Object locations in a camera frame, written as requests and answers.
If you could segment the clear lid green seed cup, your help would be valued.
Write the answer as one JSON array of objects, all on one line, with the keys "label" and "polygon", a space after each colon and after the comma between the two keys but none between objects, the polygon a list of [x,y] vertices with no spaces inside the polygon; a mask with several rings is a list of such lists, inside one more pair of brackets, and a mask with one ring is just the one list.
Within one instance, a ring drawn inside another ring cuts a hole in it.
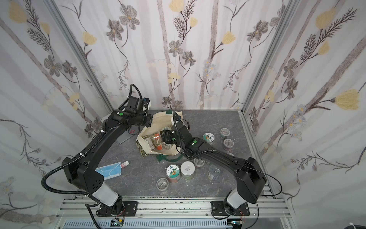
[{"label": "clear lid green seed cup", "polygon": [[226,138],[228,138],[229,136],[230,136],[230,130],[229,129],[227,129],[227,128],[222,128],[221,130],[220,130],[220,137],[222,138],[222,139],[226,139]]}]

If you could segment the large strawberry label jar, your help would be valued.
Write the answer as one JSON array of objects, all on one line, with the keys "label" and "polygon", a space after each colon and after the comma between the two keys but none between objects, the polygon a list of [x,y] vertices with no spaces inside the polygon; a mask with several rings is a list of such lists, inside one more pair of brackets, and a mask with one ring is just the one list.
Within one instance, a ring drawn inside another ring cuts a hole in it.
[{"label": "large strawberry label jar", "polygon": [[205,140],[207,143],[209,143],[210,145],[212,145],[215,141],[215,136],[212,133],[205,133],[203,135],[203,140]]}]

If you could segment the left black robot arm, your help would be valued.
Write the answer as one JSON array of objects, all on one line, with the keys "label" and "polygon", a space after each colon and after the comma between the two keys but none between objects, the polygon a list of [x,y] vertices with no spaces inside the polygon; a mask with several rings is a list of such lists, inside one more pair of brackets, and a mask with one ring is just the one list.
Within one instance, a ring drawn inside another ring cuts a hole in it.
[{"label": "left black robot arm", "polygon": [[74,157],[78,160],[64,168],[68,182],[85,191],[92,200],[100,202],[107,215],[116,216],[124,211],[123,198],[105,183],[104,176],[96,169],[112,144],[124,132],[132,126],[151,126],[149,104],[149,98],[129,97],[127,105],[114,110],[103,121],[97,136]]}]

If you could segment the orange sunflower seed cup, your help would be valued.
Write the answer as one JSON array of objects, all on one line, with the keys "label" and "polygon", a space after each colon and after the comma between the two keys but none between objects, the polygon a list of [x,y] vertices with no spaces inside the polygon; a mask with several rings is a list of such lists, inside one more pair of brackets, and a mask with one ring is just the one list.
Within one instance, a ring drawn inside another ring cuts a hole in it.
[{"label": "orange sunflower seed cup", "polygon": [[230,151],[234,146],[234,141],[232,139],[226,138],[223,141],[223,146],[225,150]]}]

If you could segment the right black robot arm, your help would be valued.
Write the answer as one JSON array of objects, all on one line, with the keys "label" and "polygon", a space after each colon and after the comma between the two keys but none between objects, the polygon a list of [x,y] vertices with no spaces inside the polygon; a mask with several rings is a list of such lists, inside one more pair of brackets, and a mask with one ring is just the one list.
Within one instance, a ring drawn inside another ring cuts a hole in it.
[{"label": "right black robot arm", "polygon": [[175,123],[171,130],[161,131],[161,136],[163,142],[175,144],[185,158],[209,161],[235,177],[236,189],[230,191],[224,200],[228,212],[234,213],[246,202],[257,203],[267,179],[254,158],[243,159],[222,152],[205,140],[193,137],[182,122]]}]

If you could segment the white lid seed jar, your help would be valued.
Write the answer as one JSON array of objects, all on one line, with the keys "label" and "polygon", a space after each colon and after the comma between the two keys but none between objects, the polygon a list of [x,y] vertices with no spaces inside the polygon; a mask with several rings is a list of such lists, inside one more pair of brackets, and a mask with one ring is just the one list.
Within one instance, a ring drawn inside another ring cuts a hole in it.
[{"label": "white lid seed jar", "polygon": [[180,166],[181,176],[185,180],[191,180],[194,178],[195,165],[191,161],[185,161]]}]

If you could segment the cream canvas tote bag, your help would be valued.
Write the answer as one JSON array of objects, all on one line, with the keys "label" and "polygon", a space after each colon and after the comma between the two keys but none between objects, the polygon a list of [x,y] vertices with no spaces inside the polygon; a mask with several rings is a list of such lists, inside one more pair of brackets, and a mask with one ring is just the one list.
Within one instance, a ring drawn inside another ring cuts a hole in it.
[{"label": "cream canvas tote bag", "polygon": [[175,156],[178,151],[174,143],[165,143],[162,132],[173,126],[173,112],[167,110],[153,115],[152,125],[144,127],[136,139],[136,146],[142,157],[147,155]]}]

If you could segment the red label seed jar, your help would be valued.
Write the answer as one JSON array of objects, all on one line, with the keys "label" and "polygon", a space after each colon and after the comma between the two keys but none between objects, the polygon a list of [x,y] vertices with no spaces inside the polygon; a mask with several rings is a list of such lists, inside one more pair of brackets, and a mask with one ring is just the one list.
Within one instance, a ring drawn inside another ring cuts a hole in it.
[{"label": "red label seed jar", "polygon": [[167,179],[171,183],[177,183],[180,179],[180,167],[178,165],[169,165],[166,169]]}]

